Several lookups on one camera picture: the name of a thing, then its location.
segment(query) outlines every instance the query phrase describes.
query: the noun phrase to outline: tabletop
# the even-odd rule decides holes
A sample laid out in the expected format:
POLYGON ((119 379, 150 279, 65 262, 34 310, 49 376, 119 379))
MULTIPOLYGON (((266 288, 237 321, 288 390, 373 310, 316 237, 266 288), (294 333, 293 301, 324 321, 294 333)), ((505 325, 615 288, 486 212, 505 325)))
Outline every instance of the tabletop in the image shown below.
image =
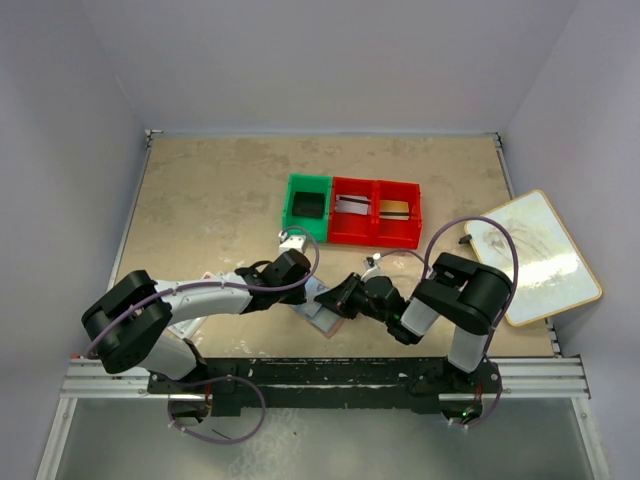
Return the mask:
MULTIPOLYGON (((494 141, 484 137, 261 137, 154 140, 122 254, 118 278, 145 269, 151 278, 191 280, 278 255, 277 234, 290 173, 419 183, 420 252, 444 223, 509 200, 494 141)), ((475 259, 458 245, 462 225, 434 249, 475 259)), ((385 249, 320 244, 316 276, 335 286, 363 273, 363 260, 385 249)), ((307 250, 313 258, 313 249, 307 250)), ((412 256, 381 263, 407 298, 422 271, 412 256)), ((346 320, 330 339, 285 305, 248 315, 207 318, 192 340, 209 357, 444 356, 454 326, 440 318, 418 345, 405 346, 370 318, 346 320)), ((543 321, 502 322, 495 356, 553 356, 543 321)))

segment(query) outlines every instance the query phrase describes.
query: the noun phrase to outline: black object in green bin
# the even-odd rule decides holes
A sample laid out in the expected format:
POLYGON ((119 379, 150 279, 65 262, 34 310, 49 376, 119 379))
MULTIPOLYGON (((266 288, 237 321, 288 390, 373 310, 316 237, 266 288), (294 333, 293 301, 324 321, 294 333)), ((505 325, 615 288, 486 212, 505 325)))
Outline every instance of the black object in green bin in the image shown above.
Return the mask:
POLYGON ((296 217, 322 218, 324 193, 296 192, 293 195, 291 213, 296 217))

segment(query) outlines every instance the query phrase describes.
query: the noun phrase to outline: white board with yellow border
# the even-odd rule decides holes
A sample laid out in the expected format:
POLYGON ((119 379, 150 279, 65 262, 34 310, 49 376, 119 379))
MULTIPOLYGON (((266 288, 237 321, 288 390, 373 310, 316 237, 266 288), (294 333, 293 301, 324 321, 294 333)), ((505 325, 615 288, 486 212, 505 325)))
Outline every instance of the white board with yellow border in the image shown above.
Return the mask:
MULTIPOLYGON (((506 315, 516 327, 597 300, 602 288, 540 190, 518 197, 484 216, 502 224, 513 237, 520 267, 516 296, 506 315)), ((465 225, 480 262, 513 278, 509 245, 485 222, 465 225)))

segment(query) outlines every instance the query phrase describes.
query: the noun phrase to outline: white connector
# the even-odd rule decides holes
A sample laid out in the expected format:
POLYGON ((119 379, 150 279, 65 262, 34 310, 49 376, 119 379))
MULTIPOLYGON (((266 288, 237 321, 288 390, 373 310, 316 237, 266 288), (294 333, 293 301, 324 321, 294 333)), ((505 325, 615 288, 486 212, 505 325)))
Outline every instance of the white connector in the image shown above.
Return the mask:
POLYGON ((292 248, 300 253, 304 253, 307 251, 307 245, 309 244, 307 237, 304 235, 291 235, 284 241, 282 240, 282 237, 280 237, 280 241, 282 243, 280 243, 280 246, 278 247, 278 254, 288 252, 292 248))

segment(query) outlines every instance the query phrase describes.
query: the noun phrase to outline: wall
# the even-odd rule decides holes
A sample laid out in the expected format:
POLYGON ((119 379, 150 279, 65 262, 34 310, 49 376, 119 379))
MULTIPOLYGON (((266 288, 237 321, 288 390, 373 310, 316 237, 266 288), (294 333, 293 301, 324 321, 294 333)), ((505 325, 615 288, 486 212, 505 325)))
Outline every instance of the wall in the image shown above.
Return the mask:
POLYGON ((558 318, 582 354, 615 478, 637 478, 640 414, 640 3, 583 0, 509 123, 517 193, 545 190, 603 298, 558 318))
POLYGON ((34 478, 106 288, 144 134, 76 0, 0 6, 2 478, 34 478))
POLYGON ((83 0, 146 127, 504 128, 577 0, 83 0))

